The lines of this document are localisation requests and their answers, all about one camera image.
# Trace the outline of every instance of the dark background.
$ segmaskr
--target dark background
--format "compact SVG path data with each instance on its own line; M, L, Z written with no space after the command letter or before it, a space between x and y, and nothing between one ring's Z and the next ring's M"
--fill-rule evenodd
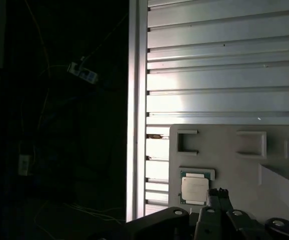
M8 74L0 82L0 237L52 239L34 223L48 201L36 222L57 240L84 240L118 224L64 203L96 210L119 207L106 214L125 219L129 3L27 2L50 65L60 66L50 68L50 79L47 72L40 75L47 63L37 27L24 0L7 0ZM99 75L97 86L67 73L69 63L101 43L84 65ZM35 154L32 176L17 175L19 152Z

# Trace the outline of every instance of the metal frame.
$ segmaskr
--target metal frame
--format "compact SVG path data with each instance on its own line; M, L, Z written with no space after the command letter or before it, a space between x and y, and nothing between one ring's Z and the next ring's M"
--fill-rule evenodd
M148 0L130 0L126 221L145 212Z
M289 2L256 1L130 0L127 221L168 205L171 125L289 125Z

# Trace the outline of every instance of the screw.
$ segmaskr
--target screw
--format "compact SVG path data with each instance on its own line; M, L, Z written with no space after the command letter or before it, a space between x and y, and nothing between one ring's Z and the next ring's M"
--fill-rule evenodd
M236 216L241 216L243 214L241 211L233 211L232 213Z
M279 221L279 220L274 220L273 224L278 227L283 227L285 225L282 221Z
M174 213L175 213L176 215L181 215L181 214L183 214L183 212L180 211L180 210L175 210Z

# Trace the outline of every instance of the cable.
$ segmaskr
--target cable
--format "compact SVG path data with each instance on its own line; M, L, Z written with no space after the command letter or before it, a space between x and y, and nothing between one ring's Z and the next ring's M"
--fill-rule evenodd
M39 209L38 212L36 213L36 215L35 215L35 217L34 217L34 219L33 219L33 222L34 222L34 224L35 224L38 228L40 228L40 229L43 230L46 234L48 234L50 238L52 238L53 240L57 240L50 232L48 232L45 228L43 228L41 225L39 225L39 224L37 223L37 217L38 217L38 215L41 213L41 211L44 209L44 207L47 205L48 202L49 202L49 201L46 201L44 204L42 204L42 206L40 207L40 209Z
M42 72L39 73L39 75L37 76L37 78L40 78L48 69L52 69L52 68L56 68L56 67L64 67L67 68L68 65L51 65L49 68L46 68L45 70L43 70Z
M38 24L38 22L37 22L37 20L36 20L35 15L34 15L33 12L31 11L31 8L30 8L27 0L24 0L24 2L25 2L25 4L26 4L26 6L28 7L29 13L30 13L30 15L31 15L31 17L32 17L32 20L33 20L33 22L34 22L34 24L35 24L35 26L36 26L36 29L37 29L37 31L38 31L39 38L40 38L40 43L41 43L41 45L43 46L43 52L44 52L44 56L45 56L45 60L46 60L46 64L47 64L48 76L49 76L49 78L51 78L49 55L48 55L48 52L47 52L47 48L46 48L46 46L45 46L45 41L44 41L44 39L43 39L43 37L42 37L42 34L41 34L40 26L39 26L39 24Z
M76 206L76 207L82 208L82 209L91 210L91 211L95 211L95 212L98 212L98 213L105 213L105 212L109 212L109 211L112 211L112 210L122 209L122 207L113 207L113 208L109 208L109 209L106 209L106 210L96 210L96 209L92 209L92 208L89 208L89 207L80 206L77 203L74 203L73 205Z
M89 214L89 215L91 215L91 216L93 216L93 217L102 219L103 221L116 221L116 222L117 222L118 224L120 224L120 225L121 225L122 223L119 222L119 221L125 221L124 219L116 219L116 218L114 218L114 217L112 217L112 216L108 216L108 215L105 215L105 214L99 214L99 213L95 213L95 212L89 212L89 211L80 209L80 208L78 208L78 207L75 207L75 206L72 206L72 205L69 205L69 204L66 204L66 203L65 203L64 205L66 205L67 207L72 208L72 209L74 209L74 210L80 211L80 212L82 212L82 213Z
M36 18L34 16L33 12L31 11L31 8L30 8L27 0L24 0L24 2L26 4L26 6L28 7L28 10L29 10L30 15L32 17L32 20L33 20L33 22L34 22L34 24L36 26L37 31L38 31L39 38L40 38L40 43L43 46L43 52L44 52L44 56L45 56L45 60L46 60L46 64L47 64L48 76L49 76L49 79L51 79L49 55L48 55L48 52L47 52L47 48L45 46L44 39L43 39L42 34L41 34L40 26L39 26L39 24L38 24L38 22L37 22L37 20L36 20ZM45 108L46 108L47 100L48 100L48 97L49 97L49 92L50 92L50 88L48 87L48 89L46 91L45 98L44 98L41 114L40 114L40 117L39 117L39 120L38 120L38 125L37 125L37 129L38 130L40 128L40 124L41 124L41 121L42 121L42 118L43 118L43 114L44 114L44 111L45 111Z
M126 13L122 17L122 19L116 24L116 26L111 30L111 32L107 34L107 36L102 40L102 42L89 55L87 55L86 57L83 57L80 64L78 64L77 66L79 70L81 70L81 68L87 62L87 60L103 46L105 41L116 31L116 29L123 23L123 21L126 19L127 16L128 16L128 13Z

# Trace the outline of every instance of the white cable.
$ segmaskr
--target white cable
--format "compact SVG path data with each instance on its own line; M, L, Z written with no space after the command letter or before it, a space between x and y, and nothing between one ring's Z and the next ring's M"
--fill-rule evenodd
M100 214L100 213L97 213L97 212L91 212L91 211L88 211L88 210L83 209L83 208L78 207L78 206L73 206L73 205L72 205L72 207L73 207L73 208L78 208L78 209L80 209L80 210L82 210L82 211L88 212L88 213L93 214L93 215L99 215L99 216L104 216L104 217L107 217L107 218L113 218L113 220L118 220L118 221L123 221L123 222L126 221L126 220L124 220L124 219L116 219L116 218L114 218L114 217L112 217L112 216L109 216L109 215Z
M105 212L109 212L111 210L118 210L118 209L122 208L122 207L113 207L113 208L109 208L109 209L105 209L105 210L96 210L96 209L92 209L92 208L89 208L89 207L81 206L81 205L79 205L77 203L74 203L73 205L76 206L76 207L82 208L82 209L87 209L87 210L91 210L91 211L98 212L98 213L105 213Z
M100 219L102 219L103 221L116 221L118 224L120 224L121 225L121 222L119 222L119 221L125 221L125 220L122 220L122 219L116 219L116 218L114 218L114 217L112 217L112 216L108 216L108 215L105 215L105 214L99 214L99 213L95 213L95 212L89 212L89 211L86 211L86 210L84 210L84 209L81 209L81 208L78 208L78 207L75 207L75 206L72 206L72 205L69 205L69 204L65 204L67 207L69 207L69 208L72 208L72 209L74 209L74 210L77 210L77 211L80 211L80 212L82 212L82 213L85 213L85 214L89 214L89 215L91 215L91 216L93 216L93 217L96 217L96 218L100 218Z
M43 70L42 72L40 72L40 74L37 76L37 78L41 77L42 74L44 74L47 70L51 69L51 68L56 68L56 67L68 67L68 65L51 65L50 67L47 67L45 70Z
M49 201L46 201L44 204L42 204L42 206L40 207L40 209L39 209L38 212L36 213L36 215L35 215L35 217L34 217L34 219L33 219L33 222L34 222L34 224L35 224L38 228L40 228L42 231L44 231L46 234L48 234L50 238L52 238L53 240L57 240L50 232L48 232L45 228L43 228L41 225L39 225L39 224L37 223L37 217L38 217L38 215L41 213L41 211L44 209L44 207L47 205L48 202L49 202Z

